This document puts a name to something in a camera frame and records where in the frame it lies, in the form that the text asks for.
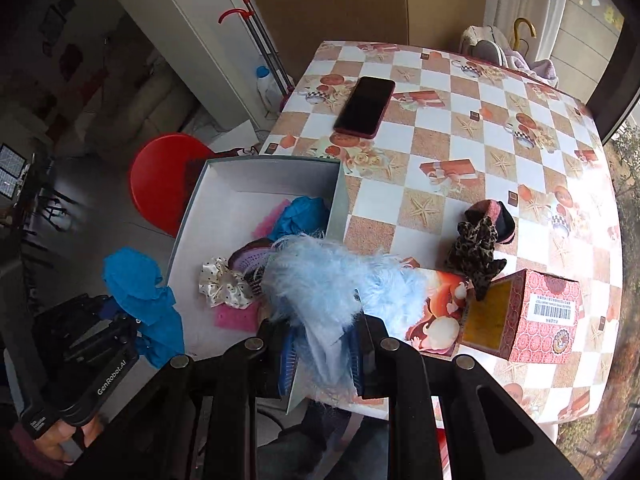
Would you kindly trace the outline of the person's left hand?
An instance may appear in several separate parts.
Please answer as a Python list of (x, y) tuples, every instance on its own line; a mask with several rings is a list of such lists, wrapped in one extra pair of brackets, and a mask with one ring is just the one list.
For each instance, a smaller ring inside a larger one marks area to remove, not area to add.
[[(88, 424), (81, 426), (81, 441), (84, 447), (88, 448), (88, 446), (102, 434), (103, 429), (104, 425), (99, 415), (94, 416)], [(76, 451), (70, 452), (70, 446), (74, 444), (80, 448), (80, 445), (74, 441), (76, 430), (77, 427), (70, 426), (67, 422), (64, 422), (64, 420), (59, 420), (41, 437), (35, 440), (35, 447), (40, 453), (51, 460), (57, 460), (58, 462), (66, 464), (73, 463), (78, 453)]]

